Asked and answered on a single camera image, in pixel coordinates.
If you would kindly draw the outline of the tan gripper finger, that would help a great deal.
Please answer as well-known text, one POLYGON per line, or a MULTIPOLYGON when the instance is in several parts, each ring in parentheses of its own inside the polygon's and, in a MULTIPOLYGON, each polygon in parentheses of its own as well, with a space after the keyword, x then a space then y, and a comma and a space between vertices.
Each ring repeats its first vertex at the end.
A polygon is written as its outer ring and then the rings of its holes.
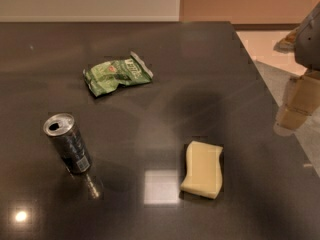
POLYGON ((306 122, 309 116, 308 112, 282 104, 277 112, 276 122, 282 128, 296 130, 306 122))
POLYGON ((320 106, 320 71, 307 71, 290 79, 287 105, 306 115, 311 115, 320 106))

